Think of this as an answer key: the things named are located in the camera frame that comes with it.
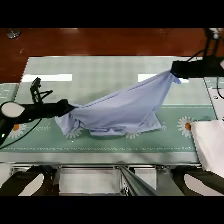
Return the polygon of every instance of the wooden floor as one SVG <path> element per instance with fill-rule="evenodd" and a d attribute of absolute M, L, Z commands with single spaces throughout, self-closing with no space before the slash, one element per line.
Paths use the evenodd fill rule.
<path fill-rule="evenodd" d="M 0 82 L 19 82 L 28 57 L 64 55 L 191 56 L 204 48 L 202 28 L 0 28 Z M 224 55 L 220 44 L 218 55 Z"/>

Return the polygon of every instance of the white flower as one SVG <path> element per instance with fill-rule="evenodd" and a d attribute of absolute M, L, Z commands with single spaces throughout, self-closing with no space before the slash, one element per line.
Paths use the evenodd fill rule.
<path fill-rule="evenodd" d="M 26 130 L 27 125 L 25 124 L 15 124 L 12 131 L 9 133 L 9 138 L 17 138 L 23 134 L 23 131 Z"/>
<path fill-rule="evenodd" d="M 133 139 L 133 138 L 138 137 L 140 134 L 141 134 L 141 132 L 137 132 L 137 133 L 127 133 L 126 134 L 126 138 Z"/>
<path fill-rule="evenodd" d="M 178 130 L 182 132 L 182 135 L 185 137 L 191 138 L 191 123 L 194 121 L 193 118 L 190 117 L 182 117 L 178 121 Z"/>
<path fill-rule="evenodd" d="M 166 130 L 166 124 L 165 124 L 165 122 L 163 122 L 163 125 L 161 126 L 161 129 L 162 129 L 163 131 Z"/>
<path fill-rule="evenodd" d="M 81 134 L 82 134 L 82 131 L 83 128 L 78 128 L 76 131 L 70 133 L 70 134 L 67 134 L 65 135 L 66 138 L 76 138 L 76 137 L 79 137 Z"/>

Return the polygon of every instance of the stretched fabric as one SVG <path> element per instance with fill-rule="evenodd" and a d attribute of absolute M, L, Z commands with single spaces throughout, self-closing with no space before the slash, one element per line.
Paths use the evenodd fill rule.
<path fill-rule="evenodd" d="M 65 135 L 80 127 L 94 136 L 121 136 L 160 129 L 155 113 L 172 82 L 180 84 L 177 77 L 166 71 L 86 105 L 71 104 L 76 108 L 56 117 L 56 123 Z"/>

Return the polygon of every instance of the metal pole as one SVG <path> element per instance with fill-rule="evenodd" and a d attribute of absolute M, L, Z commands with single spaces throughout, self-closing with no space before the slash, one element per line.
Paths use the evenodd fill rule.
<path fill-rule="evenodd" d="M 158 196 L 156 191 L 125 166 L 120 166 L 122 175 L 132 196 Z"/>

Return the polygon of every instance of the red-brown floor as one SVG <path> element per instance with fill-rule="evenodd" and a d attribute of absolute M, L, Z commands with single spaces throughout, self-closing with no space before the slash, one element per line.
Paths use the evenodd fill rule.
<path fill-rule="evenodd" d="M 191 56 L 204 48 L 202 28 L 0 28 L 0 82 L 19 82 L 30 56 Z M 221 43 L 218 55 L 224 55 Z"/>

